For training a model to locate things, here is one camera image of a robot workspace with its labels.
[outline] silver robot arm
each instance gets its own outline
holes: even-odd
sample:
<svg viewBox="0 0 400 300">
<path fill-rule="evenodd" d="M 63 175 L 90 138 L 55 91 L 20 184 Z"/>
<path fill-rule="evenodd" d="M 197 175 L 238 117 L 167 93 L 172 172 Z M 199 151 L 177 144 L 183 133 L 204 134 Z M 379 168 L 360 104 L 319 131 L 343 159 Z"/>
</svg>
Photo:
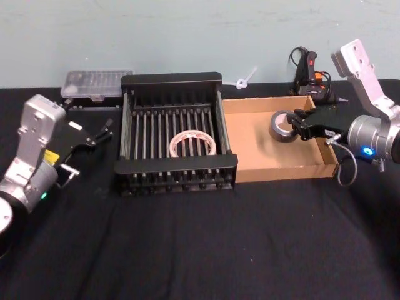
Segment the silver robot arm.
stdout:
<svg viewBox="0 0 400 300">
<path fill-rule="evenodd" d="M 65 115 L 62 107 L 41 95 L 25 102 L 17 154 L 0 182 L 0 257 L 58 178 L 55 168 L 44 160 L 44 152 Z"/>
<path fill-rule="evenodd" d="M 375 67 L 357 39 L 332 54 L 341 77 L 347 77 L 363 108 L 372 116 L 359 116 L 351 124 L 347 141 L 357 155 L 400 163 L 400 106 L 382 90 Z"/>
</svg>

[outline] blue led light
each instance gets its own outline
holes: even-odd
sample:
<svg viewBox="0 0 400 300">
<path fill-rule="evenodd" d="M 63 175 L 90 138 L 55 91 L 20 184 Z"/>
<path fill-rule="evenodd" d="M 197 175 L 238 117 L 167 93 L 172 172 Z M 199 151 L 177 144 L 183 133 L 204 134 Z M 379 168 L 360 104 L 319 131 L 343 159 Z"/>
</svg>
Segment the blue led light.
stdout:
<svg viewBox="0 0 400 300">
<path fill-rule="evenodd" d="M 375 154 L 374 150 L 371 149 L 370 147 L 362 147 L 362 152 L 363 152 L 365 155 L 368 155 L 368 156 L 372 156 L 372 155 Z"/>
</svg>

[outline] clear plastic box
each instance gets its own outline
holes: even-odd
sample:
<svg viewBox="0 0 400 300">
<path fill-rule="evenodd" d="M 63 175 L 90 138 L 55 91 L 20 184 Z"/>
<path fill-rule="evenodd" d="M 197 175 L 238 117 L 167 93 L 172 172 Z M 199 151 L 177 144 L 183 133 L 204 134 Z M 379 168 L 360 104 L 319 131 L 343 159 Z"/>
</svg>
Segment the clear plastic box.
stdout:
<svg viewBox="0 0 400 300">
<path fill-rule="evenodd" d="M 63 98 L 91 98 L 101 102 L 105 97 L 121 97 L 121 78 L 130 70 L 70 71 L 61 89 Z"/>
</svg>

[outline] cardboard box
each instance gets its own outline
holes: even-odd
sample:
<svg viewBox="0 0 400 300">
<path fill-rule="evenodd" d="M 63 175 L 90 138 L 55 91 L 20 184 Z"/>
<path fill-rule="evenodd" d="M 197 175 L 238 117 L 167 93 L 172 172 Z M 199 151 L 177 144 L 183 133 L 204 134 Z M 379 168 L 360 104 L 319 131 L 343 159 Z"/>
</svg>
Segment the cardboard box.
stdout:
<svg viewBox="0 0 400 300">
<path fill-rule="evenodd" d="M 283 109 L 315 107 L 307 96 L 225 99 L 226 126 L 239 159 L 237 183 L 333 177 L 338 160 L 324 138 L 282 143 L 269 134 L 271 117 Z"/>
</svg>

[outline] sticker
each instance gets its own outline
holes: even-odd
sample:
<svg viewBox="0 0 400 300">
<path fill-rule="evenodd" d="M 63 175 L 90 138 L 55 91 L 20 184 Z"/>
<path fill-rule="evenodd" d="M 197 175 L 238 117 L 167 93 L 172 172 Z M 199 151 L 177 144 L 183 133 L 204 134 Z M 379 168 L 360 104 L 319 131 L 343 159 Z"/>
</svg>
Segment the sticker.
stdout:
<svg viewBox="0 0 400 300">
<path fill-rule="evenodd" d="M 76 124 L 75 122 L 72 122 L 72 121 L 69 122 L 68 125 L 70 125 L 71 127 L 75 128 L 77 130 L 82 130 L 82 128 L 83 128 L 81 125 Z"/>
<path fill-rule="evenodd" d="M 51 152 L 50 150 L 46 150 L 44 152 L 44 159 L 51 165 L 54 165 L 58 159 L 60 158 L 60 155 L 57 153 Z"/>
<path fill-rule="evenodd" d="M 336 132 L 330 131 L 330 130 L 326 130 L 326 129 L 325 129 L 325 135 L 326 135 L 326 136 L 335 136 L 335 135 L 336 135 Z"/>
</svg>

